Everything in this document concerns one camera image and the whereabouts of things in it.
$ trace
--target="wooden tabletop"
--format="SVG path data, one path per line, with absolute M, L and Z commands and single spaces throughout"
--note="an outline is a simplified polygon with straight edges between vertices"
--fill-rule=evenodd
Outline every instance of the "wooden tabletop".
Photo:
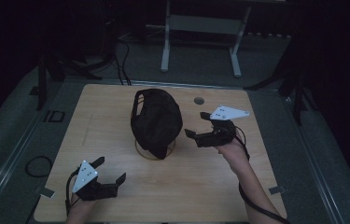
M 146 160 L 137 153 L 130 115 L 134 95 L 148 88 L 168 91 L 180 106 L 183 129 L 196 133 L 212 131 L 200 112 L 212 113 L 219 105 L 249 111 L 250 116 L 232 121 L 245 132 L 250 163 L 261 185 L 280 214 L 287 216 L 281 195 L 268 191 L 277 186 L 276 180 L 245 91 L 90 84 L 80 96 L 49 175 L 46 188 L 54 190 L 55 196 L 41 197 L 35 210 L 37 221 L 65 221 L 67 178 L 83 160 L 93 162 L 102 156 L 105 163 L 96 169 L 98 182 L 114 183 L 123 173 L 127 178 L 117 198 L 98 202 L 91 221 L 247 221 L 236 175 L 214 148 L 197 147 L 182 131 L 173 153 L 163 161 Z M 202 97 L 204 104 L 196 105 L 195 97 Z

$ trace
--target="black mesh cap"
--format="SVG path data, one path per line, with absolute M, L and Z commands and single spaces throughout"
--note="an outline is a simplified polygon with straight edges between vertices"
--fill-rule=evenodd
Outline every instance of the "black mesh cap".
M 141 102 L 143 107 L 137 115 L 137 107 Z M 167 91 L 148 89 L 138 91 L 134 96 L 131 127 L 139 145 L 163 160 L 168 145 L 180 133 L 183 120 L 178 104 Z

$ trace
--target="metal stand leg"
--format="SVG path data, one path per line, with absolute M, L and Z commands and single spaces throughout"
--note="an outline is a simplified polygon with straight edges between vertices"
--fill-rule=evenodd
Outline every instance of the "metal stand leg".
M 239 33 L 236 36 L 235 45 L 232 48 L 230 48 L 230 57 L 232 62 L 233 75 L 235 77 L 240 77 L 242 75 L 241 68 L 239 66 L 239 61 L 238 61 L 238 55 L 236 53 L 238 52 L 238 48 L 239 48 L 239 45 L 241 44 L 242 36 L 244 35 L 247 19 L 250 15 L 250 10 L 251 10 L 251 7 L 248 7 L 244 15 L 244 19 L 241 23 L 241 26 L 239 27 Z
M 169 43 L 169 20 L 171 17 L 170 12 L 171 2 L 166 1 L 166 20 L 165 20 L 165 45 L 163 46 L 162 62 L 161 62 L 161 71 L 167 72 L 169 67 L 169 54 L 170 54 L 170 43 Z

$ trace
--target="dark background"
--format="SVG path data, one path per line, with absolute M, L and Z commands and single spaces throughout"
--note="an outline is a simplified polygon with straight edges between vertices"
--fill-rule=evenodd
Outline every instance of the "dark background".
M 102 42 L 100 33 L 80 29 L 79 23 L 87 20 L 101 24 L 102 18 L 93 16 L 97 13 L 93 12 L 96 6 L 77 7 L 77 4 L 84 6 L 85 2 L 72 2 L 69 5 L 66 1 L 0 0 L 0 105 L 23 76 L 37 66 L 38 57 L 46 46 L 80 61 L 84 54 L 102 53 L 101 44 L 94 46 L 85 39 L 88 34 L 96 34 Z M 176 2 L 189 4 L 189 1 Z M 214 2 L 195 1 L 181 12 L 209 13 L 217 17 L 239 16 L 233 7 L 217 7 Z M 142 40 L 145 24 L 164 24 L 164 1 L 96 1 L 94 4 L 105 10 L 104 20 L 120 21 Z M 312 91 L 350 166 L 350 1 L 322 0 L 314 3 L 292 0 L 285 4 L 250 1 L 250 4 L 253 10 L 247 32 L 261 33 L 262 36 L 292 36 L 281 66 L 307 72 L 305 86 Z M 82 15 L 81 8 L 90 10 L 91 14 Z M 105 49 L 106 53 L 113 50 L 118 28 L 111 27 L 110 35 L 106 36 L 107 43 L 112 44 L 111 48 Z

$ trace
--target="human arm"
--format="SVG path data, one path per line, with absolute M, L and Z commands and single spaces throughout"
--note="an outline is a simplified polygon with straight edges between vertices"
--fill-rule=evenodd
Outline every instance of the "human arm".
M 76 194 L 72 194 L 69 214 L 66 224 L 82 224 L 85 223 L 90 216 L 91 210 L 96 205 L 97 201 L 82 201 Z
M 216 149 L 220 154 L 222 154 L 224 159 L 229 163 L 232 171 L 238 177 L 239 183 L 241 184 L 247 198 L 258 207 L 280 216 L 268 196 L 265 194 L 264 189 L 254 173 L 253 168 L 251 167 L 245 154 L 245 147 L 234 138 L 229 144 L 216 147 Z M 245 203 L 245 208 L 250 223 L 281 223 L 255 210 L 248 203 Z

